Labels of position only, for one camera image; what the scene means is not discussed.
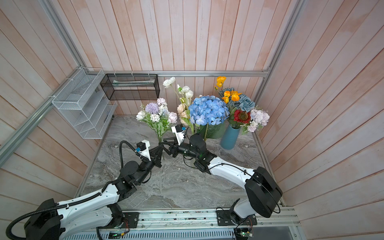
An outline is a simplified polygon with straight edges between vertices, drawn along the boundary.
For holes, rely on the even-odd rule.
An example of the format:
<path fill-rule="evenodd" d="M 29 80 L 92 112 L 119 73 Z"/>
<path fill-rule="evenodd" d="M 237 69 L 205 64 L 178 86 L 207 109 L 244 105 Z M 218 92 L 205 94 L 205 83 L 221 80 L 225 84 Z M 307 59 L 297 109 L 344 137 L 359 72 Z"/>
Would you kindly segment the small lilac flower spray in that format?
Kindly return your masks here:
<path fill-rule="evenodd" d="M 158 142 L 163 142 L 163 135 L 171 130 L 172 124 L 177 122 L 177 114 L 170 112 L 164 98 L 158 98 L 156 103 L 142 105 L 136 119 L 144 122 L 156 134 Z"/>

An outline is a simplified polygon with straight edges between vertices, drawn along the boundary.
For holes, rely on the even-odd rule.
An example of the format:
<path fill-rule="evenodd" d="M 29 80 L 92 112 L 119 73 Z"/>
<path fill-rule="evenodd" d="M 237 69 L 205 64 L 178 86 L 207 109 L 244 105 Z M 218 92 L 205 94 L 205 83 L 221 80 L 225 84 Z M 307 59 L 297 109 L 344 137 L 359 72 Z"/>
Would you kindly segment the cream peach carnation bunch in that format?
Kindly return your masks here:
<path fill-rule="evenodd" d="M 177 112 L 178 112 L 178 116 L 179 116 L 181 123 L 185 127 L 188 126 L 188 123 L 185 121 L 185 119 L 189 118 L 188 114 L 187 114 L 187 110 L 186 110 L 186 104 L 179 104 L 179 106 L 177 107 Z"/>

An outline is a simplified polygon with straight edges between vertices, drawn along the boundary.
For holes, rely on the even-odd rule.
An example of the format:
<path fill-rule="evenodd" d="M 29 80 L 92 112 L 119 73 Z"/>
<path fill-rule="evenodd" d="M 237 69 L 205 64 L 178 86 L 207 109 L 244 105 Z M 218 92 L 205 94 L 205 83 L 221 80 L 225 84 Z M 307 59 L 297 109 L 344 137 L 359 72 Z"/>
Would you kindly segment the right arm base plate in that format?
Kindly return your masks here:
<path fill-rule="evenodd" d="M 219 226 L 256 226 L 257 219 L 255 215 L 248 216 L 247 218 L 238 217 L 233 211 L 224 210 L 222 208 L 216 209 L 217 223 Z"/>

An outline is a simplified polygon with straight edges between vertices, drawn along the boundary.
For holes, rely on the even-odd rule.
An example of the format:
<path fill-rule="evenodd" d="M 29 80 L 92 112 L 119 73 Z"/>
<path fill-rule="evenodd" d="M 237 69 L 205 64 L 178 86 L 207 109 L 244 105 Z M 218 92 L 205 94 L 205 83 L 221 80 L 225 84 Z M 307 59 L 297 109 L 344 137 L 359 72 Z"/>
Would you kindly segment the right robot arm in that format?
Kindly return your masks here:
<path fill-rule="evenodd" d="M 269 172 L 263 168 L 247 169 L 231 164 L 207 150 L 206 142 L 199 134 L 184 142 L 181 133 L 159 143 L 169 156 L 183 155 L 195 160 L 194 166 L 202 173 L 222 177 L 240 187 L 246 193 L 244 200 L 237 199 L 229 210 L 221 210 L 232 223 L 240 225 L 250 216 L 258 214 L 270 218 L 281 212 L 279 201 L 283 192 Z"/>

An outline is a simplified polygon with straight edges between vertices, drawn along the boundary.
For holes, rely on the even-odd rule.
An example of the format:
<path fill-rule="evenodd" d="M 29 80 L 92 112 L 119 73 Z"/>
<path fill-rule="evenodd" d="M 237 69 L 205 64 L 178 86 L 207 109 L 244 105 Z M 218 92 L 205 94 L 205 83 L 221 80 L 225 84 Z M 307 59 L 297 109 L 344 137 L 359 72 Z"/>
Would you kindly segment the blue hydrangea flower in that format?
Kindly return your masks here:
<path fill-rule="evenodd" d="M 219 139 L 226 130 L 225 121 L 230 116 L 227 104 L 215 96 L 194 99 L 188 108 L 194 133 L 206 139 Z"/>

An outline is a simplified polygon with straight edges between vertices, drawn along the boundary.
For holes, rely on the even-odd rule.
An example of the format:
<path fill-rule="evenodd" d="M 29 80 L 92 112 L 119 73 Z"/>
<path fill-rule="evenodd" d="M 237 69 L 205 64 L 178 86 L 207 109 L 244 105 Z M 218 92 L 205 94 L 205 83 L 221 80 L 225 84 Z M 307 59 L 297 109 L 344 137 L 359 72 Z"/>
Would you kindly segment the teal ceramic vase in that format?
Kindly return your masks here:
<path fill-rule="evenodd" d="M 221 147 L 225 150 L 231 150 L 235 147 L 240 129 L 235 129 L 229 125 L 221 139 Z"/>

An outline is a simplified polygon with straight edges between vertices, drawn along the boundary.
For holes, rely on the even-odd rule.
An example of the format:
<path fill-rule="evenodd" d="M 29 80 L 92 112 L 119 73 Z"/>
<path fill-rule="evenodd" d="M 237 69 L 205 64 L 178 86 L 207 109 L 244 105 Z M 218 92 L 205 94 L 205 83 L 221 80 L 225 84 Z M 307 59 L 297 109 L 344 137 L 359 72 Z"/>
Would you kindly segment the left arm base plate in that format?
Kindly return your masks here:
<path fill-rule="evenodd" d="M 112 220 L 100 229 L 135 229 L 138 226 L 139 212 L 115 213 Z"/>

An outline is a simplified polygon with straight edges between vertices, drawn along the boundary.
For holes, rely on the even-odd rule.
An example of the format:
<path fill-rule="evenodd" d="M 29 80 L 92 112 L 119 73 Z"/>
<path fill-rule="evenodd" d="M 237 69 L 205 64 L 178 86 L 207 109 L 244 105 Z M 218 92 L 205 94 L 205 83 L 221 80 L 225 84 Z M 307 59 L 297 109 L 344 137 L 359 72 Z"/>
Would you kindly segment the lilac white flower bunch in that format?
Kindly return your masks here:
<path fill-rule="evenodd" d="M 251 120 L 249 123 L 243 125 L 243 133 L 254 133 L 265 127 L 269 120 L 270 115 L 261 109 L 252 109 L 250 111 Z"/>

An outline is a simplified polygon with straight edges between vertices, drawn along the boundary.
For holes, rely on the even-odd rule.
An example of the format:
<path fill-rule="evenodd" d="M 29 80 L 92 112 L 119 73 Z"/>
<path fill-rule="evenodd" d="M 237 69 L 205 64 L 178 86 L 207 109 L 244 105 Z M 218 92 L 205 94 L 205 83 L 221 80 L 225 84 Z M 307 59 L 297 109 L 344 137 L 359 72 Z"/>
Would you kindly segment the white poppy flower stem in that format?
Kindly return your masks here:
<path fill-rule="evenodd" d="M 180 85 L 177 85 L 175 87 L 175 82 L 176 78 L 171 77 L 169 79 L 164 80 L 163 86 L 166 89 L 173 89 L 180 101 L 180 104 L 186 104 L 186 110 L 189 118 L 185 119 L 185 121 L 188 123 L 187 127 L 189 127 L 192 134 L 194 134 L 196 132 L 195 125 L 192 123 L 191 114 L 189 110 L 190 105 L 193 103 L 192 97 L 194 96 L 194 92 L 188 86 L 181 87 Z"/>

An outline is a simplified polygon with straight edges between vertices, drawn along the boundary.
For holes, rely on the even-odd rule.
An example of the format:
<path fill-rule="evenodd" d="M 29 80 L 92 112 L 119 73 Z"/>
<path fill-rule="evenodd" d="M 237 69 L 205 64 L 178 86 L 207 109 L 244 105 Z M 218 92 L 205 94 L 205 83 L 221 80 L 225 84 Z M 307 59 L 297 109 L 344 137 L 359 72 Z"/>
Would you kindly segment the red gerbera flower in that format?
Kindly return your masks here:
<path fill-rule="evenodd" d="M 251 121 L 251 113 L 242 110 L 235 110 L 234 121 L 238 124 L 248 124 Z"/>

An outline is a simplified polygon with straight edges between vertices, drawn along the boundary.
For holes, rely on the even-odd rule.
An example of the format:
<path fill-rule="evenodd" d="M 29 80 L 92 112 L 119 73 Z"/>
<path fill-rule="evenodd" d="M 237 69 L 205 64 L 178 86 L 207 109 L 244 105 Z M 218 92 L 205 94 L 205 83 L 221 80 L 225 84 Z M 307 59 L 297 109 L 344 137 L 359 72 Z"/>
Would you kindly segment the yellow flower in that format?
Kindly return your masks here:
<path fill-rule="evenodd" d="M 228 104 L 230 101 L 238 102 L 242 93 L 235 91 L 233 88 L 224 89 L 224 83 L 226 77 L 220 76 L 216 78 L 216 85 L 214 86 L 215 90 L 218 92 L 219 97 Z"/>

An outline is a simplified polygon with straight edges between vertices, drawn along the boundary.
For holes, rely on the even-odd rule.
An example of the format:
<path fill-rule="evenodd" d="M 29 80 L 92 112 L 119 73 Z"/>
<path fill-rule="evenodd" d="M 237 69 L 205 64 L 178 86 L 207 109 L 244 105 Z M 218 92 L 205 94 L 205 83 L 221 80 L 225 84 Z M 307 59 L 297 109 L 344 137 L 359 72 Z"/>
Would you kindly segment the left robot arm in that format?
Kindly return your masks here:
<path fill-rule="evenodd" d="M 133 195 L 137 186 L 150 179 L 154 167 L 161 167 L 163 147 L 137 151 L 142 163 L 126 163 L 116 180 L 93 193 L 56 203 L 49 199 L 33 212 L 25 214 L 28 240 L 62 240 L 73 234 L 101 227 L 119 227 L 125 215 L 119 202 Z"/>

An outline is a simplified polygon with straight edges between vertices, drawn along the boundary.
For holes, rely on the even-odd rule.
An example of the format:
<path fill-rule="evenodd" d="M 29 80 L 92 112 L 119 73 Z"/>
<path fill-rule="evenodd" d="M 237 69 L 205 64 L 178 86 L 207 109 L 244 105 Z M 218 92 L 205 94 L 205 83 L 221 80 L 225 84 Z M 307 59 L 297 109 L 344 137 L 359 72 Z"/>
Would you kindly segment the dusty blue rose bunch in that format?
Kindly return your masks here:
<path fill-rule="evenodd" d="M 250 112 L 252 109 L 256 107 L 254 101 L 252 101 L 247 95 L 243 94 L 240 96 L 240 100 L 238 102 L 230 101 L 226 104 L 231 112 L 235 112 L 235 110 L 242 110 L 246 112 Z"/>

